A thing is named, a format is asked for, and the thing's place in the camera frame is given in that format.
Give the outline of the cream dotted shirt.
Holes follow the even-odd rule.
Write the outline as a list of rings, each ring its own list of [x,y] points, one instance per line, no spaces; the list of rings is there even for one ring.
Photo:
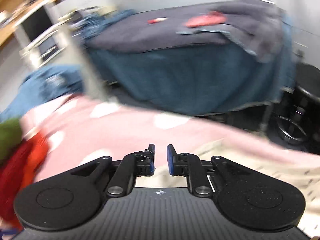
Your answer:
[[[220,155],[295,186],[306,200],[306,209],[298,227],[311,237],[319,235],[319,157],[272,147],[264,142],[233,145],[219,139],[202,144],[176,141],[173,145],[178,153],[192,153],[202,160]]]

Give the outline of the red folded garment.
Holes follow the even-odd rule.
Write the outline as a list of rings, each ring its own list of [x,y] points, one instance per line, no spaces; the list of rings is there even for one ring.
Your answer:
[[[14,211],[14,199],[33,183],[48,151],[49,144],[39,132],[29,140],[22,140],[1,165],[1,219],[13,228],[22,228]]]

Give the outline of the pink polka dot bedsheet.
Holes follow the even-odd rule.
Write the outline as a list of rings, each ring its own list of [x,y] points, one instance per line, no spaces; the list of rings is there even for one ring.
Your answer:
[[[206,143],[225,139],[233,145],[274,143],[238,128],[200,118],[148,111],[83,95],[65,95],[31,109],[21,118],[23,134],[40,132],[49,153],[38,178],[44,179],[103,155],[113,159],[156,146],[157,171],[166,171],[166,149],[174,142]]]

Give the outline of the black round stool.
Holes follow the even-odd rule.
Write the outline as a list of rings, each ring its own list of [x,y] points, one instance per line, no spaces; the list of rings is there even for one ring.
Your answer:
[[[285,146],[319,155],[319,69],[296,65],[293,93],[275,117],[277,136]]]

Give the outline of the green folded garment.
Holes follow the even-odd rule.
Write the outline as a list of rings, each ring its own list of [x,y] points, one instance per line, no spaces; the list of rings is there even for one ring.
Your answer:
[[[0,126],[0,158],[1,163],[6,161],[14,152],[14,149],[22,141],[22,129],[18,118],[1,122]]]

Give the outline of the blue crumpled cloth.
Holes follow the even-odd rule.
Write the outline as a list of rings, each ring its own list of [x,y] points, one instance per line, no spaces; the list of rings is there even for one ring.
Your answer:
[[[8,107],[1,112],[1,122],[20,118],[36,106],[60,96],[83,93],[84,82],[77,66],[48,65],[29,75],[21,83],[18,93]]]

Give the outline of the teal bed skirt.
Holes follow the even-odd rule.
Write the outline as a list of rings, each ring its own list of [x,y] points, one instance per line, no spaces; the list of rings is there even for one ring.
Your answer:
[[[278,103],[293,90],[292,28],[282,24],[280,52],[260,63],[234,43],[116,53],[87,48],[101,77],[147,106],[185,115],[208,115]]]

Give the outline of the grey blanket bed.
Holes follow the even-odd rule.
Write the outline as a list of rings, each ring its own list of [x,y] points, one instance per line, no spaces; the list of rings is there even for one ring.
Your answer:
[[[188,28],[192,17],[219,11],[222,24]],[[140,12],[107,27],[88,46],[120,53],[143,53],[205,44],[233,42],[259,62],[268,61],[283,45],[285,12],[264,0],[233,0]],[[148,20],[167,17],[148,24]]]

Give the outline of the red cloth on bed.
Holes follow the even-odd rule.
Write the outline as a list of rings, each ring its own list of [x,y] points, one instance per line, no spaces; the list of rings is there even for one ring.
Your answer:
[[[227,17],[219,11],[210,11],[207,14],[195,16],[187,20],[184,26],[188,28],[205,27],[222,24],[227,21]]]

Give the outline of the small red white item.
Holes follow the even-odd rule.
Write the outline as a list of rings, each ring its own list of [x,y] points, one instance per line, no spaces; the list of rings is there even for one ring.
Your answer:
[[[160,23],[160,22],[166,21],[167,19],[168,19],[167,17],[154,18],[154,19],[148,20],[148,24]]]

